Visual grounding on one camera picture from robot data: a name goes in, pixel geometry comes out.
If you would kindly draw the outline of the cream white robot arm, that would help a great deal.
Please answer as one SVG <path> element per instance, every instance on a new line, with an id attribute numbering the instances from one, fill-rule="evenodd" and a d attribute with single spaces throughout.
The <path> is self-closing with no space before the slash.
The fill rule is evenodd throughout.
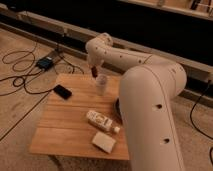
<path id="1" fill-rule="evenodd" d="M 90 39 L 85 49 L 93 76 L 105 62 L 124 71 L 119 107 L 132 171 L 185 171 L 170 105 L 186 86 L 183 66 L 151 53 L 115 48 L 107 33 Z"/>

